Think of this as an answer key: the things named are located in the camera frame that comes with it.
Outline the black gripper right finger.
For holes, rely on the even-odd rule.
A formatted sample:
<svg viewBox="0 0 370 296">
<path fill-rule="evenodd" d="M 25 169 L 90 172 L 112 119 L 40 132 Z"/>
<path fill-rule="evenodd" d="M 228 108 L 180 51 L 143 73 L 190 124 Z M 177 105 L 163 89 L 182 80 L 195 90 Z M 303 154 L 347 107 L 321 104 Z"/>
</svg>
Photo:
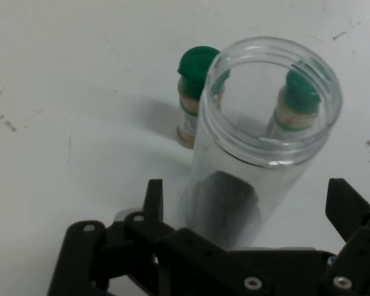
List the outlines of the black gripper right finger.
<svg viewBox="0 0 370 296">
<path fill-rule="evenodd" d="M 370 204 L 344 179 L 329 180 L 325 213 L 345 241 L 322 277 L 332 295 L 370 295 Z"/>
</svg>

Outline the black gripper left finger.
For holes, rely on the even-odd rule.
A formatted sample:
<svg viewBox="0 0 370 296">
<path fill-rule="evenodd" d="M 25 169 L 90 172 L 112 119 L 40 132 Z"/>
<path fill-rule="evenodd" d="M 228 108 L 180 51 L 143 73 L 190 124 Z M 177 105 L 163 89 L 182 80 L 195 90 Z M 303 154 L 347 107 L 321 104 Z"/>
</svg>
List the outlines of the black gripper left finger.
<svg viewBox="0 0 370 296">
<path fill-rule="evenodd" d="M 148 182 L 144 205 L 105 227 L 71 225 L 49 295 L 108 295 L 128 276 L 149 295 L 272 295 L 271 279 L 187 228 L 163 222 L 163 182 Z"/>
</svg>

